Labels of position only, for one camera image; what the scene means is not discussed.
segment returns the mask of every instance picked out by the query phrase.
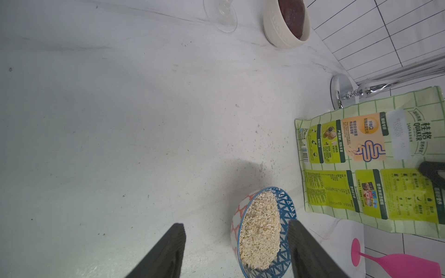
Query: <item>quaker oats bag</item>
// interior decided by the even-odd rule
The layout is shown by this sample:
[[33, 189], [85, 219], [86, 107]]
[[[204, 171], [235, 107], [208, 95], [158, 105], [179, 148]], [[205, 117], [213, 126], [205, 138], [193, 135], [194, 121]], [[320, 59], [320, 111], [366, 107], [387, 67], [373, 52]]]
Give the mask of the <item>quaker oats bag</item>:
[[445, 238], [444, 190], [418, 168], [445, 162], [439, 87], [295, 121], [306, 212]]

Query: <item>blue patterned bowl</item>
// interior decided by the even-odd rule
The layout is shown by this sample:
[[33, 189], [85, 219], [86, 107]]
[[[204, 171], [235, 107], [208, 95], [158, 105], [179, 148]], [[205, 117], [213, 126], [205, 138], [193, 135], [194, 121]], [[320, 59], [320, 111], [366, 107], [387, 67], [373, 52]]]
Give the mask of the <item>blue patterned bowl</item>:
[[[241, 263], [241, 258], [239, 256], [239, 232], [241, 231], [241, 225], [243, 224], [243, 219], [247, 208], [250, 206], [253, 199], [255, 199], [255, 197], [263, 191], [271, 191], [275, 195], [275, 199], [278, 203], [278, 212], [281, 223], [280, 251], [277, 254], [277, 258], [272, 262], [271, 266], [267, 270], [255, 270], [243, 266]], [[291, 264], [291, 253], [289, 252], [289, 242], [287, 242], [287, 228], [291, 219], [297, 219], [294, 203], [289, 195], [281, 188], [267, 187], [257, 190], [250, 193], [244, 200], [241, 201], [235, 215], [232, 218], [230, 238], [233, 252], [239, 262], [241, 271], [246, 278], [281, 278], [284, 273], [286, 273], [289, 265]]]

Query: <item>dark red food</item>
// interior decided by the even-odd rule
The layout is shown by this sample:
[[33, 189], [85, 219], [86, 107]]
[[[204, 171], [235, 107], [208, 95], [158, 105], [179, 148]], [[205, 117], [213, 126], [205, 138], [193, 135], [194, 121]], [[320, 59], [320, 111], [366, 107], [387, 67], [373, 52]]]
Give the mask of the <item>dark red food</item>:
[[284, 22], [297, 39], [303, 35], [304, 3], [303, 0], [278, 0]]

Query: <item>pink wine glass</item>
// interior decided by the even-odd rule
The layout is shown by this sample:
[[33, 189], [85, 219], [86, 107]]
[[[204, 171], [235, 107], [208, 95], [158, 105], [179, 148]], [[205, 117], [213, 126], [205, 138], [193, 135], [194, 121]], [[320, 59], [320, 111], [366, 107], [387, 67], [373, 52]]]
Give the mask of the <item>pink wine glass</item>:
[[437, 262], [407, 254], [390, 254], [380, 258], [372, 257], [360, 252], [360, 242], [357, 238], [352, 241], [351, 259], [354, 266], [358, 266], [360, 256], [378, 263], [392, 278], [441, 278], [441, 267]]

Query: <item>chrome faucet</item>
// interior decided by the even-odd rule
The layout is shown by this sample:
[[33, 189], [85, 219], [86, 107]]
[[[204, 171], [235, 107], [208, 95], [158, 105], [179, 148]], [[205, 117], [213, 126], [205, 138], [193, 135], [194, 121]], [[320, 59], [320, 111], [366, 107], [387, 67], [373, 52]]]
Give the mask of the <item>chrome faucet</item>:
[[331, 99], [334, 109], [345, 108], [355, 104], [356, 97], [367, 98], [389, 90], [397, 84], [421, 77], [444, 74], [445, 53], [433, 56], [417, 63], [397, 68], [387, 73], [368, 78], [357, 89], [353, 89], [349, 78], [336, 74], [331, 79]]

